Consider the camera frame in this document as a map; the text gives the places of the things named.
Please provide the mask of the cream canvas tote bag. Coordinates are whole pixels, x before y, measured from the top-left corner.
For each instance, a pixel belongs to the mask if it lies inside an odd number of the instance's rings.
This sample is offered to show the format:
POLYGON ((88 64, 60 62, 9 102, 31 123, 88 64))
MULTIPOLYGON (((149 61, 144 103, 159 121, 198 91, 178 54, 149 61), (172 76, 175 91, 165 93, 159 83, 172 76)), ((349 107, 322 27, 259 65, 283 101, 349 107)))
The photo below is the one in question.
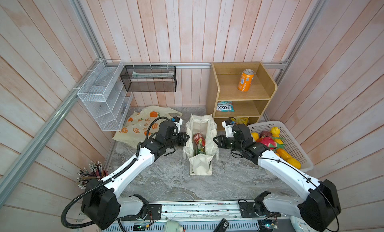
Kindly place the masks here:
POLYGON ((187 145, 183 148, 183 156, 190 162, 191 176, 211 176, 212 162, 219 159, 219 148, 213 141, 218 136, 217 124, 211 115, 191 115, 186 124, 186 133, 190 136, 187 145), (206 141, 205 154, 195 155, 196 144, 193 136, 201 133, 206 141))

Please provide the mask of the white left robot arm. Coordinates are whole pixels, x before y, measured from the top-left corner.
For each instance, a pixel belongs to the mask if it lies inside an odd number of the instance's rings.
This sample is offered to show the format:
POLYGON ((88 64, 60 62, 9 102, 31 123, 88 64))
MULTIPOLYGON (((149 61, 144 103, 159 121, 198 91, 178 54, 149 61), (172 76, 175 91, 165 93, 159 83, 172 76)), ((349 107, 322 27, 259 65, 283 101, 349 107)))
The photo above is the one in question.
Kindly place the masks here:
POLYGON ((97 225, 104 230, 115 220, 126 216, 147 215, 148 202, 138 194, 121 199, 124 189, 144 169, 152 165, 159 157, 167 156, 167 149, 184 147, 189 140, 185 132, 181 132, 183 120, 178 117, 160 118, 159 131, 146 135, 142 143, 138 143, 136 154, 122 166, 101 180, 92 179, 87 183, 85 191, 75 197, 64 208, 61 223, 69 229, 80 229, 97 225), (81 211, 90 219, 83 224, 72 224, 67 221, 67 213, 78 201, 82 201, 81 211))

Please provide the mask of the green snack bag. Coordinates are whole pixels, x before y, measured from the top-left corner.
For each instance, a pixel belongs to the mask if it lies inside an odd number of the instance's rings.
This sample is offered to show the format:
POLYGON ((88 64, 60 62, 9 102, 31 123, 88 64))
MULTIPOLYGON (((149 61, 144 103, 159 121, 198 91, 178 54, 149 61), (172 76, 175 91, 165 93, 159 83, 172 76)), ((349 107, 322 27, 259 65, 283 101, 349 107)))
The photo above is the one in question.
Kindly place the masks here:
POLYGON ((197 142, 196 149, 195 149, 195 155, 199 154, 205 154, 205 140, 203 138, 200 138, 197 142))

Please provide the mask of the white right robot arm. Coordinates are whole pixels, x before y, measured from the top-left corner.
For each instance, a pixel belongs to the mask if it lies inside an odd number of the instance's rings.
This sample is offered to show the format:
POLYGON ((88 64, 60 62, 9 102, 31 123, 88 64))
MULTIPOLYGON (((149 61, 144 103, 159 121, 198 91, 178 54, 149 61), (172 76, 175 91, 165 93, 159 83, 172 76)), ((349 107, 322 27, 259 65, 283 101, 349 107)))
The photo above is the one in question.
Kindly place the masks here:
POLYGON ((244 124, 236 125, 227 120, 223 122, 223 128, 226 134, 213 139, 219 148, 229 149, 236 159, 247 159, 269 171, 299 195, 299 199, 293 199, 265 191, 253 204, 257 216, 271 218, 275 213, 281 213, 297 217, 319 232, 327 230, 338 219, 341 206, 336 186, 331 181, 320 181, 290 165, 270 147, 254 141, 250 129, 244 124))

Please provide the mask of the orange-print plastic grocery bag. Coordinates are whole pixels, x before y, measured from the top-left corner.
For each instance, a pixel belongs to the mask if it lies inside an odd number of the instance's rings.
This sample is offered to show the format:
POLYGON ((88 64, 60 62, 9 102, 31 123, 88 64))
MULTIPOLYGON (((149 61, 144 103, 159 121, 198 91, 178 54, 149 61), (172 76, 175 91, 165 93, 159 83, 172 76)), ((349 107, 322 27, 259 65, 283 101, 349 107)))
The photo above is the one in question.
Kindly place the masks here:
POLYGON ((133 148, 137 144, 143 142, 146 138, 148 130, 149 136, 158 132, 159 125, 163 120, 156 121, 152 126, 152 122, 159 117, 181 117, 183 114, 168 107, 159 107, 155 105, 144 108, 141 112, 134 112, 120 131, 115 133, 114 141, 125 143, 133 148))

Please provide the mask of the red cola can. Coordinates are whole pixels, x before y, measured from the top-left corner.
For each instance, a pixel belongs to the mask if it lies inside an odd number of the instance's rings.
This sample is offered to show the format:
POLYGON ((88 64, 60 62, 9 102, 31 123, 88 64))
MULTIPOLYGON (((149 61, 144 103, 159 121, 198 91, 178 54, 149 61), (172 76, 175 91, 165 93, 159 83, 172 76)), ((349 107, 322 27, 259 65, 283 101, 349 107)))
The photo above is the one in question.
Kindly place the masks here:
POLYGON ((195 142, 196 145, 199 144, 199 141, 202 142, 202 145, 203 145, 203 146, 206 145, 205 138, 204 138, 204 136, 203 136, 201 133, 196 133, 196 134, 194 134, 193 139, 194 139, 194 142, 195 142))

